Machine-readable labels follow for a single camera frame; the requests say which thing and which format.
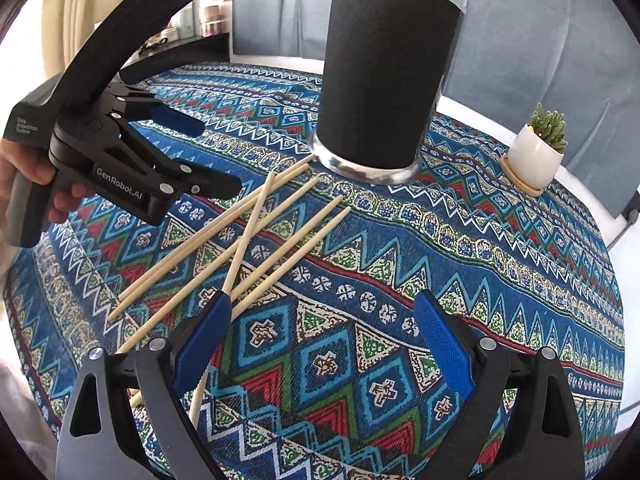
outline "human hand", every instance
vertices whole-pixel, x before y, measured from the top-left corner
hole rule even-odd
[[[42,186],[51,182],[56,174],[49,158],[41,156],[38,150],[11,140],[0,139],[0,198],[8,200],[11,197],[16,171]],[[61,224],[71,211],[78,209],[83,198],[94,194],[77,182],[72,184],[71,189],[57,192],[53,198],[53,206],[49,209],[49,221]]]

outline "potted plant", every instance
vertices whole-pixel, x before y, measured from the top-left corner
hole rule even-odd
[[[524,184],[542,192],[556,175],[566,148],[564,115],[538,103],[507,154],[508,166]]]

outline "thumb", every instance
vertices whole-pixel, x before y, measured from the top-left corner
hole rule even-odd
[[[11,140],[0,139],[0,157],[13,164],[16,170],[36,184],[48,184],[56,174],[49,158],[42,156],[39,150]]]

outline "black cylindrical container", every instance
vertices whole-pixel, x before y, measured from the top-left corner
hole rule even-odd
[[[332,0],[314,151],[378,170],[412,166],[461,15],[449,0]]]

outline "gray curtain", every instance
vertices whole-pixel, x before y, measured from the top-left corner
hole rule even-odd
[[[563,165],[618,215],[640,183],[640,45],[615,4],[452,1],[466,16],[443,94],[514,132],[538,101],[564,112]],[[234,0],[234,52],[322,59],[330,4]]]

